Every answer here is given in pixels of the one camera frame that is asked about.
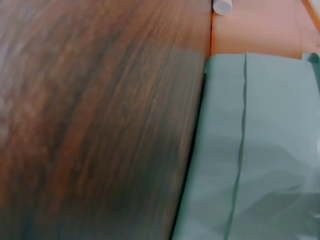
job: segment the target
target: orange surface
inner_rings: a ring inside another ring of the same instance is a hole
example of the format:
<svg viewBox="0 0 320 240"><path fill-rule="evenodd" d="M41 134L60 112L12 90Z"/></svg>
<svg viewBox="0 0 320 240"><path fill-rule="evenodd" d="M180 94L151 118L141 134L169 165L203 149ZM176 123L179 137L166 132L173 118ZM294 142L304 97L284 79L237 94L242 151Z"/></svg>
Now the orange surface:
<svg viewBox="0 0 320 240"><path fill-rule="evenodd" d="M233 0L230 14L212 16L211 54L320 53L318 23L307 0Z"/></svg>

